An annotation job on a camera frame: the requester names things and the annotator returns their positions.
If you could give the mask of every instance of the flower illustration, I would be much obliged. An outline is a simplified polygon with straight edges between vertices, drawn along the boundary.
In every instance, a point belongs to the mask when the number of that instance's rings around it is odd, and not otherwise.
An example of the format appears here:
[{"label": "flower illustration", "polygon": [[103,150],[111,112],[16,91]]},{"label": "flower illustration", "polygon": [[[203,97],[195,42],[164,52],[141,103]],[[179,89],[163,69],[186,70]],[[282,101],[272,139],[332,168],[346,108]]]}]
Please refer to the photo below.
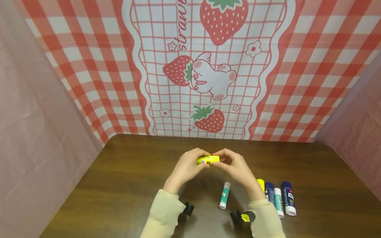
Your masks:
[{"label": "flower illustration", "polygon": [[169,109],[163,109],[163,110],[160,110],[160,116],[162,117],[170,117],[172,114],[171,112],[169,111]]},{"label": "flower illustration", "polygon": [[262,51],[261,49],[261,42],[259,40],[250,43],[247,46],[246,54],[250,55],[251,57],[255,57],[257,54],[259,54]]},{"label": "flower illustration", "polygon": [[239,111],[241,109],[241,107],[239,105],[235,105],[233,106],[233,111]]}]

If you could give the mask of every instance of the cartoon bunny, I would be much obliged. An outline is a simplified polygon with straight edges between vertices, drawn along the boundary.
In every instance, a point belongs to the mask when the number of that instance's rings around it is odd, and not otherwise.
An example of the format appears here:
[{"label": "cartoon bunny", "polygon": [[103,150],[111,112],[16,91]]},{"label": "cartoon bunny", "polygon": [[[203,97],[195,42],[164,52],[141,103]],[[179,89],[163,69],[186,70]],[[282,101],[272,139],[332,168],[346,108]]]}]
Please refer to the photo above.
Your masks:
[{"label": "cartoon bunny", "polygon": [[235,81],[237,73],[227,64],[221,64],[214,70],[210,57],[211,53],[205,52],[193,62],[189,87],[200,93],[210,92],[214,100],[222,100],[227,97],[227,88]]}]

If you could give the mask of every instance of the red strawberry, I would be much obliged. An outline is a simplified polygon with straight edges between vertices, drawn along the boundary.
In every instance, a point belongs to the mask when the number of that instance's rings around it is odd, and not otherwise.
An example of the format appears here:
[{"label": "red strawberry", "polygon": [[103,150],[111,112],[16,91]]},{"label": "red strawberry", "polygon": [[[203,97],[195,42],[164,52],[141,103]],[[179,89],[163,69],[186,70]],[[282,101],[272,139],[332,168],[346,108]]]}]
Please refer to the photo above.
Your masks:
[{"label": "red strawberry", "polygon": [[195,113],[190,117],[193,118],[194,125],[201,130],[208,132],[219,132],[225,122],[225,117],[222,111],[214,108],[193,106],[196,108]]},{"label": "red strawberry", "polygon": [[192,64],[191,57],[181,55],[169,64],[164,65],[163,72],[174,84],[188,86],[192,78]]},{"label": "red strawberry", "polygon": [[241,29],[248,12],[247,0],[204,0],[200,18],[213,44],[222,45]]}]

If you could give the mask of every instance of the white glue stick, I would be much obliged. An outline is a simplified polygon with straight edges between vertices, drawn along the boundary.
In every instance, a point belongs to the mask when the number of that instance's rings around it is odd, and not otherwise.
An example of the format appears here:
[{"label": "white glue stick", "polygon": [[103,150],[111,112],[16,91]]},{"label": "white glue stick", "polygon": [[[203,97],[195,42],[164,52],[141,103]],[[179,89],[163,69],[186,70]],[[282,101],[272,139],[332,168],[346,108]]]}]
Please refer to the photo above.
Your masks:
[{"label": "white glue stick", "polygon": [[224,190],[222,191],[221,201],[219,202],[219,208],[226,210],[227,198],[229,197],[230,183],[225,182]]},{"label": "white glue stick", "polygon": [[277,210],[279,218],[284,218],[285,214],[283,212],[282,191],[280,188],[274,188],[274,201],[275,209]]}]

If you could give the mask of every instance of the beige long-sleeve shirt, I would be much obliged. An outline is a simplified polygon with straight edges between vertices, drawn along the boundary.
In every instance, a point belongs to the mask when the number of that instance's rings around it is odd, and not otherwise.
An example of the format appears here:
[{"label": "beige long-sleeve shirt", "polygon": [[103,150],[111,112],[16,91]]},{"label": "beige long-sleeve shirt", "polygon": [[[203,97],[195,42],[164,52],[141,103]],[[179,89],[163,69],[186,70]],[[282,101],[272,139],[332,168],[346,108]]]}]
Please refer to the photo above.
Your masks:
[{"label": "beige long-sleeve shirt", "polygon": [[[170,238],[177,226],[178,216],[185,209],[178,195],[160,189],[151,206],[148,220],[140,238]],[[282,223],[272,203],[267,199],[249,203],[249,211],[256,218],[251,223],[251,233],[255,238],[285,238]]]}]

